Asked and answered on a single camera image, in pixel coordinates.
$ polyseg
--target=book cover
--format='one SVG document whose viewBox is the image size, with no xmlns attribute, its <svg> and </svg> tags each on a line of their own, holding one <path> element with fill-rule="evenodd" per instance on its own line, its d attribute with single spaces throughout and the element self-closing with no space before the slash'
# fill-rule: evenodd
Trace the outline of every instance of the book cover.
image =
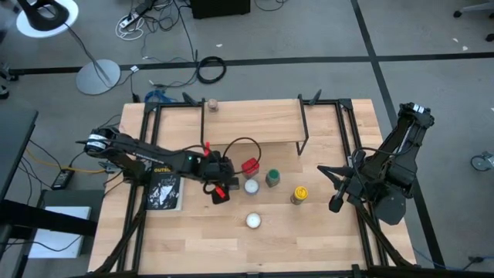
<svg viewBox="0 0 494 278">
<path fill-rule="evenodd" d="M 180 175 L 170 173 L 170 169 L 153 166 L 149 195 L 148 210 L 182 210 L 184 179 Z"/>
</svg>

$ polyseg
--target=yellow cable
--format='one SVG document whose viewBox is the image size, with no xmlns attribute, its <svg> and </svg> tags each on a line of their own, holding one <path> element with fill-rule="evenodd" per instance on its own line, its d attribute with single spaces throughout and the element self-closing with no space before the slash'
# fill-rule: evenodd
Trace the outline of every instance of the yellow cable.
<svg viewBox="0 0 494 278">
<path fill-rule="evenodd" d="M 58 164 L 49 163 L 49 162 L 46 162 L 46 161 L 39 160 L 34 155 L 32 155 L 31 151 L 29 151 L 28 149 L 25 149 L 25 152 L 28 153 L 28 156 L 30 156 L 33 159 L 33 161 L 36 161 L 36 162 L 38 162 L 40 164 L 43 164 L 43 165 L 46 165 L 46 166 L 59 167 Z M 104 169 L 101 169 L 101 170 L 86 170 L 86 169 L 71 168 L 71 167 L 68 167 L 68 166 L 62 166 L 62 169 L 63 170 L 78 171 L 78 172 L 82 172 L 82 173 L 89 173 L 89 174 L 99 174 L 99 173 L 104 173 L 105 172 Z"/>
</svg>

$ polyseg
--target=lamp base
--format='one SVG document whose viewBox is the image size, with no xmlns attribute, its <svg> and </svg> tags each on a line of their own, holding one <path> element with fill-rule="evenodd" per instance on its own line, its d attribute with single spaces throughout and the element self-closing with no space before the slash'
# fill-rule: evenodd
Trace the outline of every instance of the lamp base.
<svg viewBox="0 0 494 278">
<path fill-rule="evenodd" d="M 113 89 L 118 80 L 120 80 L 120 67 L 117 63 L 108 59 L 99 59 L 96 62 L 100 66 L 97 73 L 93 62 L 85 65 L 77 73 L 76 85 L 81 93 L 89 95 L 102 94 Z"/>
</svg>

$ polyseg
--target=black box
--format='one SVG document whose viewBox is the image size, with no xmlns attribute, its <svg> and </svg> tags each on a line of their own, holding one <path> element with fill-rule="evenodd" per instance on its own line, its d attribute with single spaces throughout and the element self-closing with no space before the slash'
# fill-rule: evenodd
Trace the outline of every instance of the black box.
<svg viewBox="0 0 494 278">
<path fill-rule="evenodd" d="M 250 0 L 191 0 L 195 19 L 250 13 Z"/>
</svg>

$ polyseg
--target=red object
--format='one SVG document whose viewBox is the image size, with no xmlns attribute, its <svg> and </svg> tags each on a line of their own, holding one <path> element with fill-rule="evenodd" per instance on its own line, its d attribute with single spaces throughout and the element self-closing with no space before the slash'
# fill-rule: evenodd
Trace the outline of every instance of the red object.
<svg viewBox="0 0 494 278">
<path fill-rule="evenodd" d="M 242 173 L 246 178 L 252 178 L 259 173 L 259 163 L 255 158 L 251 158 L 242 164 Z"/>
<path fill-rule="evenodd" d="M 204 156 L 208 156 L 209 155 L 209 146 L 211 146 L 209 144 L 209 142 L 206 142 L 206 149 L 204 149 Z"/>
<path fill-rule="evenodd" d="M 219 186 L 216 186 L 215 190 L 216 190 L 216 193 L 218 193 L 218 195 L 221 198 L 225 198 L 225 193 L 223 192 L 223 189 L 222 188 L 220 188 Z"/>
</svg>

